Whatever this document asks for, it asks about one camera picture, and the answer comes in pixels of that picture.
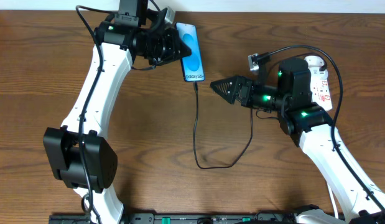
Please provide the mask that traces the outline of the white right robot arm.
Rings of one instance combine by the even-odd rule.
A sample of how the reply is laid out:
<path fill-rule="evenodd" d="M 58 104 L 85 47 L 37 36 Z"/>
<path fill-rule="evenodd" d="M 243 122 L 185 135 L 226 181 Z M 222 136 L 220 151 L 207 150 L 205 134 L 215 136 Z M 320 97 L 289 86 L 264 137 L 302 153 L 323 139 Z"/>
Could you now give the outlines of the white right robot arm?
<path fill-rule="evenodd" d="M 309 55 L 279 62 L 277 86 L 265 84 L 265 63 L 257 55 L 249 56 L 249 66 L 257 80 L 236 75 L 211 82 L 211 89 L 230 104 L 277 112 L 283 132 L 323 175 L 346 223 L 385 223 L 385 193 L 349 152 L 328 114 L 332 101 L 324 59 Z"/>

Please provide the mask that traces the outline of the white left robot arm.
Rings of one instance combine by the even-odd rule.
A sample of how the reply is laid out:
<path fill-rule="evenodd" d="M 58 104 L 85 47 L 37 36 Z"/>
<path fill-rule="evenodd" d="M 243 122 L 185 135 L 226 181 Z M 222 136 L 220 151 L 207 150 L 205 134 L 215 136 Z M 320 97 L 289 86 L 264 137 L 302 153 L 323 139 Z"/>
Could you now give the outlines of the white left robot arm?
<path fill-rule="evenodd" d="M 154 30 L 102 22 L 93 38 L 90 69 L 75 104 L 61 126 L 47 128 L 43 137 L 53 176 L 81 197 L 83 214 L 51 215 L 49 223 L 124 221 L 113 185 L 118 157 L 107 141 L 120 87 L 137 56 L 158 67 L 192 53 L 173 25 Z"/>

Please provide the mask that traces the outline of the blue Galaxy smartphone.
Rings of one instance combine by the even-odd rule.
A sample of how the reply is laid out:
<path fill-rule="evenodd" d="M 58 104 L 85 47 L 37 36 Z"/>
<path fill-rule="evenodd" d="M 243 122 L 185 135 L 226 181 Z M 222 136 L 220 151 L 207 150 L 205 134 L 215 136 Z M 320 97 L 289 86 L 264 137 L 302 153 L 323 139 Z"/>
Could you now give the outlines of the blue Galaxy smartphone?
<path fill-rule="evenodd" d="M 202 56 L 198 41 L 197 28 L 192 24 L 178 22 L 175 28 L 182 42 L 190 49 L 188 56 L 181 61 L 183 78 L 186 82 L 202 82 L 205 80 Z"/>

